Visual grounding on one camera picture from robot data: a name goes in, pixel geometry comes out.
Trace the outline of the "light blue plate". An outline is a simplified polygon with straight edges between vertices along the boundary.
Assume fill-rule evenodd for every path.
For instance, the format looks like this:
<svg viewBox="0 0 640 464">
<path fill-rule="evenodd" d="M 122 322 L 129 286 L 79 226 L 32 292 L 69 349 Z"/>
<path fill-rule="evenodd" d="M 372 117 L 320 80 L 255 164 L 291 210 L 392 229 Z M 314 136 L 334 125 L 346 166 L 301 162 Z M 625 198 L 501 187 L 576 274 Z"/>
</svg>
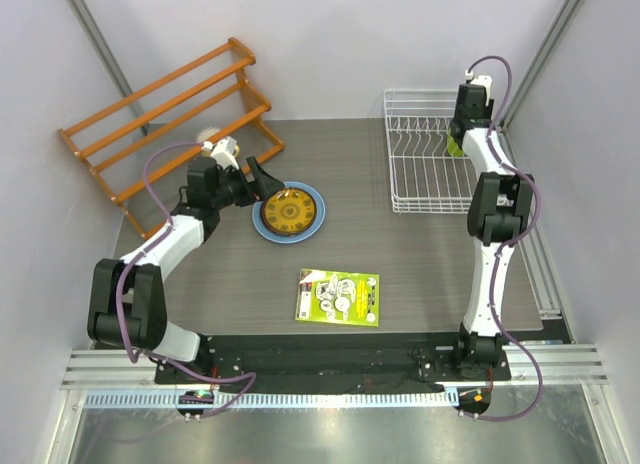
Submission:
<svg viewBox="0 0 640 464">
<path fill-rule="evenodd" d="M 288 236 L 288 237 L 279 236 L 274 234 L 273 232 L 268 231 L 267 228 L 262 224 L 260 219 L 260 207 L 265 201 L 258 202 L 253 205 L 252 222 L 256 231 L 266 240 L 276 244 L 296 244 L 306 239 L 309 239 L 320 229 L 326 217 L 326 205 L 320 193 L 310 185 L 297 182 L 297 181 L 285 181 L 284 184 L 285 184 L 285 188 L 299 187 L 305 191 L 308 191 L 311 194 L 311 196 L 316 200 L 316 203 L 318 206 L 318 213 L 311 227 L 301 234 Z"/>
</svg>

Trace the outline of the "brown yellow-rimmed plate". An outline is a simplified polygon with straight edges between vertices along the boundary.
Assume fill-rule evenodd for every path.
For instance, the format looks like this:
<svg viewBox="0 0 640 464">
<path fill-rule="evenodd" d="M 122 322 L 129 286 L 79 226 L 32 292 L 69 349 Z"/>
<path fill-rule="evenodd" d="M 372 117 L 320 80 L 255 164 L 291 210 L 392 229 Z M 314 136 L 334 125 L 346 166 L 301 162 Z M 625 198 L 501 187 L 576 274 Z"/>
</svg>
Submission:
<svg viewBox="0 0 640 464">
<path fill-rule="evenodd" d="M 260 219 L 267 230 L 286 237 L 309 229 L 317 213 L 316 200 L 299 187 L 288 187 L 277 192 L 260 207 Z"/>
</svg>

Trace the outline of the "lime green plate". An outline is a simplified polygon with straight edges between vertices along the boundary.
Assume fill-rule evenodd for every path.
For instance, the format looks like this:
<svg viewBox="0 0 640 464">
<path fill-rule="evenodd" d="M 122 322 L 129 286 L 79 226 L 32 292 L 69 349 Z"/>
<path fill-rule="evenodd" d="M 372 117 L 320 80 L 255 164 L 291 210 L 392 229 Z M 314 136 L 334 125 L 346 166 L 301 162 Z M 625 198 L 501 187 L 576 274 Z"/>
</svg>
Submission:
<svg viewBox="0 0 640 464">
<path fill-rule="evenodd" d="M 464 151 L 459 147 L 459 145 L 451 135 L 447 136 L 446 150 L 452 158 L 459 158 L 459 157 L 465 156 Z"/>
</svg>

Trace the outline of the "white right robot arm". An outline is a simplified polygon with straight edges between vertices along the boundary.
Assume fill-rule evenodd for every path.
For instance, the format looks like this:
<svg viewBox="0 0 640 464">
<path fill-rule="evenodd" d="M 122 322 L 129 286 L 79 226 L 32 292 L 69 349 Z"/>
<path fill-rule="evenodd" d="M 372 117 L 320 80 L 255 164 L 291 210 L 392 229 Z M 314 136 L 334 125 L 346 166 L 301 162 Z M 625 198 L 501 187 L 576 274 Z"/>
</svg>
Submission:
<svg viewBox="0 0 640 464">
<path fill-rule="evenodd" d="M 530 183 L 515 172 L 491 127 L 491 83 L 488 76 L 468 77 L 459 86 L 449 127 L 449 140 L 477 175 L 467 212 L 475 256 L 471 297 L 450 357 L 456 375 L 473 380 L 501 366 L 501 311 L 512 240 L 526 230 L 533 198 Z"/>
</svg>

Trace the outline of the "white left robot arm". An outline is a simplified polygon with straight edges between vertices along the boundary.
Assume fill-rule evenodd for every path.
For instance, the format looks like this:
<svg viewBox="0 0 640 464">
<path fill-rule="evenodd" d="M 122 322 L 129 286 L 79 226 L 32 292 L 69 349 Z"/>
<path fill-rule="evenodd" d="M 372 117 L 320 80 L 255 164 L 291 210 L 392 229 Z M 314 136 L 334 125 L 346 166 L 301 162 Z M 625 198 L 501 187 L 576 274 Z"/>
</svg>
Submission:
<svg viewBox="0 0 640 464">
<path fill-rule="evenodd" d="M 213 359 L 201 351 L 201 337 L 169 321 L 164 282 L 192 251 L 204 244 L 229 207 L 252 206 L 285 189 L 254 157 L 253 176 L 219 158 L 198 157 L 188 166 L 180 200 L 161 229 L 119 259 L 100 260 L 93 272 L 87 333 L 93 341 L 119 347 L 136 360 L 139 351 L 178 361 L 190 382 L 205 381 Z"/>
</svg>

